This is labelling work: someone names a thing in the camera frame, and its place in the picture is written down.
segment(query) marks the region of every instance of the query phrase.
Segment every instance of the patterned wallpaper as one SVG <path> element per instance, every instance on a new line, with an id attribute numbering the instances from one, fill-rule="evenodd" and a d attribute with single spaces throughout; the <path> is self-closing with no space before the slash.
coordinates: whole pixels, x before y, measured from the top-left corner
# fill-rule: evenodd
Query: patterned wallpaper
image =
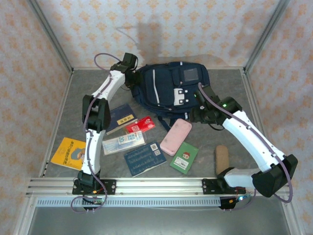
<path id="1" fill-rule="evenodd" d="M 279 0 L 39 0 L 73 67 L 124 52 L 139 65 L 173 60 L 244 66 Z M 114 59 L 99 58 L 103 66 Z"/>
<path id="2" fill-rule="evenodd" d="M 37 177 L 68 72 L 24 0 L 0 4 L 0 234 Z"/>
<path id="3" fill-rule="evenodd" d="M 313 2 L 293 0 L 250 73 L 270 139 L 299 160 L 294 201 L 313 234 Z"/>

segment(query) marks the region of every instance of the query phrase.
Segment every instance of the red card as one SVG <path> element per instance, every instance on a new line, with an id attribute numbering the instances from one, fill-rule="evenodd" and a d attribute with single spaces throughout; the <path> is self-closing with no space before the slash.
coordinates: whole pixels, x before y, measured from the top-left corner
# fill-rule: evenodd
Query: red card
<path id="1" fill-rule="evenodd" d="M 139 121 L 135 121 L 134 123 L 126 126 L 126 130 L 128 133 L 136 132 L 136 131 L 148 131 L 155 127 L 154 122 L 152 121 L 151 117 L 147 116 Z"/>

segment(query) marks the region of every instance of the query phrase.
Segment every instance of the blue notebook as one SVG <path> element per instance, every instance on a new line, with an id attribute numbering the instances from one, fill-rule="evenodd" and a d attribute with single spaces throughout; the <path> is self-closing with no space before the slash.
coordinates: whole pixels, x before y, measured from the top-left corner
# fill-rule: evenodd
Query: blue notebook
<path id="1" fill-rule="evenodd" d="M 133 177 L 166 162 L 166 158 L 157 142 L 149 143 L 124 155 Z"/>
<path id="2" fill-rule="evenodd" d="M 129 104 L 123 104 L 122 106 L 110 110 L 110 114 L 111 122 L 106 129 L 107 135 L 137 121 L 137 117 Z"/>

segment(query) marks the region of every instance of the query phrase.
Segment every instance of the green booklet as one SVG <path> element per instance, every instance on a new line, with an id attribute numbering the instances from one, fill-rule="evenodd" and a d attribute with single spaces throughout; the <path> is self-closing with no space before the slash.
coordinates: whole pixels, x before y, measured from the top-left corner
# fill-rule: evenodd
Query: green booklet
<path id="1" fill-rule="evenodd" d="M 175 154 L 170 166 L 184 174 L 187 174 L 198 151 L 199 150 L 194 146 L 183 142 Z"/>

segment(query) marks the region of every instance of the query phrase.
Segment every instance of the beige foam roll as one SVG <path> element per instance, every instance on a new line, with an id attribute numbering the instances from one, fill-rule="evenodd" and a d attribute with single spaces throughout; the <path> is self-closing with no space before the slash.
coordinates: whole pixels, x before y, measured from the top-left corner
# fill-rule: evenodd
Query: beige foam roll
<path id="1" fill-rule="evenodd" d="M 228 149 L 224 145 L 218 145 L 215 149 L 216 174 L 229 168 Z"/>

